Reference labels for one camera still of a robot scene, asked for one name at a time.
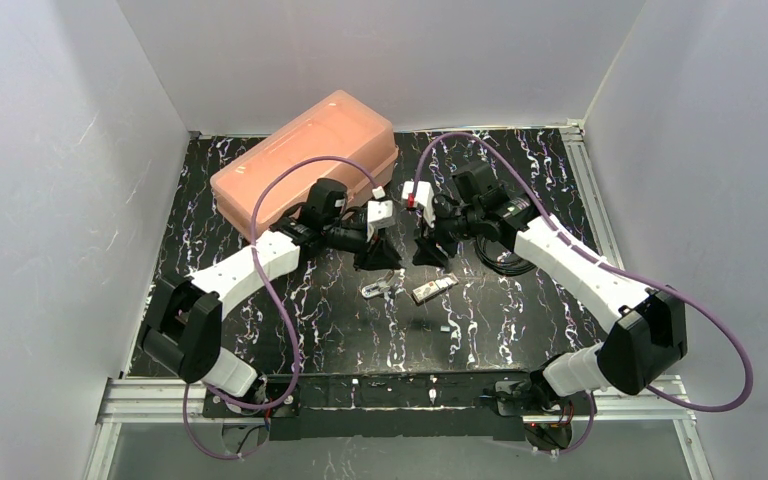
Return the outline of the small white stapler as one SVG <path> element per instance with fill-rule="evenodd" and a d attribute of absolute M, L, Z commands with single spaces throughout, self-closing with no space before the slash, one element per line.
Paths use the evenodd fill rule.
<path fill-rule="evenodd" d="M 360 288 L 361 296 L 366 299 L 373 299 L 384 296 L 395 291 L 401 281 L 403 269 L 390 270 L 374 282 Z"/>

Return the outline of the staple tray with staples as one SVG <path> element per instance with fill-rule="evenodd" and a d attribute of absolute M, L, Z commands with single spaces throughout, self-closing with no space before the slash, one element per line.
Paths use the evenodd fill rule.
<path fill-rule="evenodd" d="M 446 275 L 414 288 L 411 291 L 411 298 L 417 305 L 422 305 L 456 286 L 458 283 L 459 281 L 456 277 Z"/>

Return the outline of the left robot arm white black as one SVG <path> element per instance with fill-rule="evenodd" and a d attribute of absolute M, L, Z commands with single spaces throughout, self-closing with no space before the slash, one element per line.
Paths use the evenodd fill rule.
<path fill-rule="evenodd" d="M 255 244 L 188 276 L 163 274 L 137 347 L 186 383 L 201 382 L 243 399 L 260 374 L 221 345 L 222 323 L 238 305 L 323 248 L 353 254 L 359 270 L 400 268 L 401 257 L 385 236 L 395 222 L 393 201 L 380 187 L 362 206 L 350 207 L 347 201 L 345 185 L 319 179 L 306 200 L 285 210 Z"/>

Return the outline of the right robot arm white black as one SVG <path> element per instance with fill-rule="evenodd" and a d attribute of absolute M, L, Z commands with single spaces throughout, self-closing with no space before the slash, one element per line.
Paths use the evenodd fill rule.
<path fill-rule="evenodd" d="M 501 406 L 547 410 L 574 394 L 614 388 L 637 395 L 687 353 L 683 303 L 662 289 L 612 272 L 544 215 L 530 194 L 513 196 L 486 163 L 476 161 L 453 180 L 459 197 L 436 194 L 425 181 L 407 181 L 403 205 L 417 210 L 416 265 L 445 268 L 461 240 L 490 240 L 547 273 L 598 321 L 606 339 L 547 360 L 517 383 L 496 386 Z"/>

